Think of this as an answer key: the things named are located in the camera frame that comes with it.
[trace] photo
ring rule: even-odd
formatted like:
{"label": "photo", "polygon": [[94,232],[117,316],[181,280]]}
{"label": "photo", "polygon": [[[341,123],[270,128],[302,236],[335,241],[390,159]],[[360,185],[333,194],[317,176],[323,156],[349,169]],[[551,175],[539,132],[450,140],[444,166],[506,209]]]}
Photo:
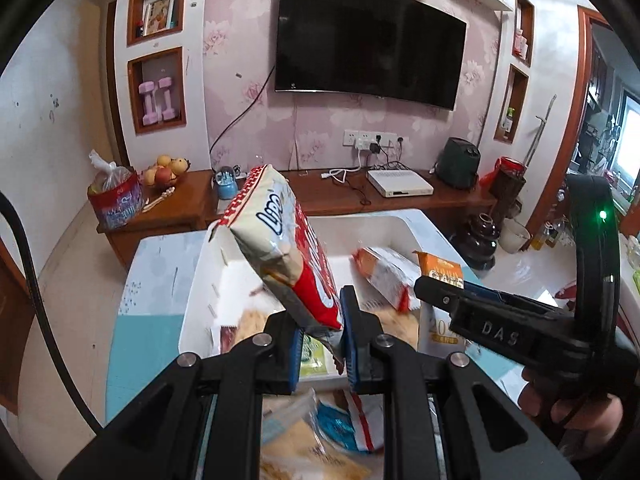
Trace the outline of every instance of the photo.
{"label": "photo", "polygon": [[153,0],[145,7],[145,30],[143,35],[165,30],[171,25],[174,0]]}

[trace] pink floral wallpaper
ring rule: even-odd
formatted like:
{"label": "pink floral wallpaper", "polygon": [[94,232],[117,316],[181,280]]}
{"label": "pink floral wallpaper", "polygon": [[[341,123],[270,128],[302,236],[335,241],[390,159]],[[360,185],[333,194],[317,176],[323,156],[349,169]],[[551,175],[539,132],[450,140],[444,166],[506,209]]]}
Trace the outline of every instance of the pink floral wallpaper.
{"label": "pink floral wallpaper", "polygon": [[[416,169],[430,168],[448,137],[477,142],[494,82],[499,13],[475,0],[421,1],[467,23],[453,112],[359,94],[276,93],[272,78],[251,111],[217,143],[213,166],[355,166],[356,151],[342,146],[345,129],[403,136],[402,161]],[[278,0],[206,0],[203,56],[210,143],[251,103],[273,66],[277,5]]]}

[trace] wooden shelf frame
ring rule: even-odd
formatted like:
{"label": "wooden shelf frame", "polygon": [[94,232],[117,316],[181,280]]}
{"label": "wooden shelf frame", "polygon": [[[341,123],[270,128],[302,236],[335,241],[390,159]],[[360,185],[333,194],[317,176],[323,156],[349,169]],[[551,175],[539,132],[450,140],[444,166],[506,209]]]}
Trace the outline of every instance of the wooden shelf frame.
{"label": "wooden shelf frame", "polygon": [[[172,103],[178,115],[176,118],[162,123],[144,125],[142,117],[145,115],[144,97],[138,92],[138,87],[144,82],[143,64],[154,59],[165,58],[172,65],[171,77],[174,80],[173,86],[178,94],[179,104]],[[184,83],[182,81],[182,47],[178,46],[160,52],[153,52],[147,56],[132,59],[127,63],[127,77],[129,79],[129,97],[131,100],[131,111],[133,125],[136,135],[148,134],[157,130],[167,130],[177,128],[187,123],[187,115],[184,107]]]}
{"label": "wooden shelf frame", "polygon": [[175,22],[175,27],[160,30],[153,34],[147,34],[146,36],[136,37],[136,24],[143,19],[145,12],[145,0],[129,0],[129,9],[127,13],[127,46],[140,43],[141,41],[148,41],[161,36],[167,36],[168,34],[175,34],[182,31],[182,25],[184,20],[184,3],[185,0],[174,0],[174,13],[172,15],[172,21]]}
{"label": "wooden shelf frame", "polygon": [[511,43],[511,52],[514,57],[518,58],[528,67],[531,67],[531,57],[533,54],[533,37],[534,37],[534,28],[536,22],[536,8],[529,0],[516,0],[516,12],[515,12],[516,22],[515,27],[513,28],[513,43],[515,43],[516,34],[519,28],[522,29],[522,35],[527,38],[527,44],[529,45],[527,49],[527,56],[525,59],[522,59],[516,51],[513,49],[513,43]]}
{"label": "wooden shelf frame", "polygon": [[[516,136],[520,117],[522,115],[522,107],[527,94],[527,85],[529,84],[529,76],[525,74],[515,65],[509,67],[509,78],[507,79],[507,88],[504,92],[504,100],[502,101],[502,111],[500,120],[495,129],[494,140],[513,144]],[[513,108],[513,124],[511,130],[506,132],[502,127],[502,121],[507,114],[508,108]]]}

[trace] wall-mounted tv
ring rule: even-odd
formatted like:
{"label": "wall-mounted tv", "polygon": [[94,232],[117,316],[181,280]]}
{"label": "wall-mounted tv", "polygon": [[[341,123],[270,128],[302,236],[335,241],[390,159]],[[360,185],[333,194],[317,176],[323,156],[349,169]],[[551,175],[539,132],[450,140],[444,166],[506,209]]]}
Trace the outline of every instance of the wall-mounted tv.
{"label": "wall-mounted tv", "polygon": [[465,36],[465,22],[416,0],[280,0],[275,89],[453,110]]}

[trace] green appliance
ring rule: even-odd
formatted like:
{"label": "green appliance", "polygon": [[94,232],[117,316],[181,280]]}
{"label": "green appliance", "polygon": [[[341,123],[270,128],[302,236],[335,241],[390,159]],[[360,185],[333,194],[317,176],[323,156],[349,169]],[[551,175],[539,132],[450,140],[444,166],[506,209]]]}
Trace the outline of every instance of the green appliance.
{"label": "green appliance", "polygon": [[450,137],[436,161],[436,175],[456,189],[471,189],[478,180],[480,152],[468,140]]}

